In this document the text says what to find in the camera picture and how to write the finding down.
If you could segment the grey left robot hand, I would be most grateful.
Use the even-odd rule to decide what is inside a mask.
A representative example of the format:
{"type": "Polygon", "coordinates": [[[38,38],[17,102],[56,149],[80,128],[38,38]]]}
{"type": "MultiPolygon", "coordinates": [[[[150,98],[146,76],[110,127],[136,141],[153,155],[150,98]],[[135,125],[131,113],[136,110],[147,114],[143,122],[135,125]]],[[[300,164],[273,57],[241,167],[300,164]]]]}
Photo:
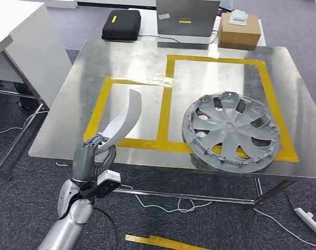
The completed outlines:
{"type": "Polygon", "coordinates": [[[100,133],[82,141],[76,146],[72,161],[72,180],[75,182],[96,181],[105,170],[109,170],[116,157],[116,146],[112,145],[102,149],[102,145],[109,140],[100,133]],[[100,165],[95,164],[95,157],[103,152],[107,155],[100,165]]]}

